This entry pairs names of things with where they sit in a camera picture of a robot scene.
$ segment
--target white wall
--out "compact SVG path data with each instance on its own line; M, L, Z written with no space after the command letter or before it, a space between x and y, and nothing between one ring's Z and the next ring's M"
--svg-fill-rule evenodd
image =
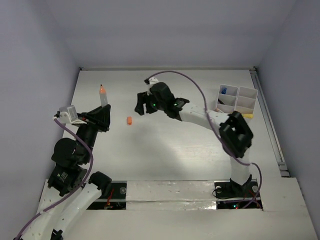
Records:
M35 214L53 147L52 121L71 102L79 68L45 1L1 0L0 238Z
M259 65L263 93L320 237L320 1L297 1Z
M251 67L295 0L46 0L82 67Z

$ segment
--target orange block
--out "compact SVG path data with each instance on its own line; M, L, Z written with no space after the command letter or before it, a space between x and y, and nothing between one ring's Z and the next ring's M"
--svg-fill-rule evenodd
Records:
M132 124L132 117L128 116L126 118L126 124L131 125Z

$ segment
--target white platform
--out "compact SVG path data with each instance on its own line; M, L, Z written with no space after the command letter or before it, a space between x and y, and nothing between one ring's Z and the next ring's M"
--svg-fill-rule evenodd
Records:
M184 70L203 88L214 107L220 84L253 88L248 70ZM214 134L191 123L168 118L163 112L139 116L134 112L144 79L155 71L81 71L72 104L78 112L96 108L103 84L111 104L111 125L99 133L93 155L93 171L117 181L227 180L229 157ZM176 97L203 106L198 90L179 75L157 76ZM128 116L133 124L126 125ZM316 240L299 185L281 178L258 102L250 122L254 134L249 158L263 175L261 198L264 211L240 210L88 210L66 240ZM257 171L252 168L253 177ZM142 200L151 196L142 195Z
M213 108L220 84L253 88L248 70L185 70L203 88ZM78 113L100 104L103 84L111 104L111 125L95 142L93 171L117 181L224 180L229 179L230 160L215 135L192 123L179 122L163 112L140 116L134 112L137 93L146 91L144 79L155 71L81 71L72 104ZM157 76L176 97L203 106L201 94L186 78L173 73ZM133 124L127 125L131 116ZM278 164L259 104L250 122L254 134L249 158L265 178L280 178Z

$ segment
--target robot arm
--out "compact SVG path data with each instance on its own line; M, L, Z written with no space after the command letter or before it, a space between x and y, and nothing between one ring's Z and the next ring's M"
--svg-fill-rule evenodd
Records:
M79 141L92 150L98 132L109 130L110 110L108 104L83 113L77 113L73 105L59 109L55 117L60 118L61 123L78 127L76 139L62 138L55 144L51 159L56 165L44 187L37 215L15 239L63 240L87 207L108 194L112 180L101 172L93 173L83 185L87 170L81 165L90 161L90 153ZM70 192L72 196L63 200Z
M145 80L148 90L138 93L138 102L135 111L141 116L146 113L152 114L158 110L164 111L168 117L182 122L194 123L210 129L207 113L203 107L191 103L185 98L175 98L169 87L164 82L158 82L155 78ZM236 158L242 158L244 163L248 160L248 151L251 146L253 133L246 121L239 112L232 114L208 111L213 127L221 137L221 140L232 151ZM237 188L244 187L251 181L251 174L248 166L239 164L233 157L231 161L230 181L237 185Z

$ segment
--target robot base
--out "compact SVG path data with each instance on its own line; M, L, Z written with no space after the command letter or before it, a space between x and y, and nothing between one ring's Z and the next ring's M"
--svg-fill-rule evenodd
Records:
M219 200L234 198L252 198L258 190L258 183L255 180L248 179L244 185L239 185L234 181L215 181L214 195Z

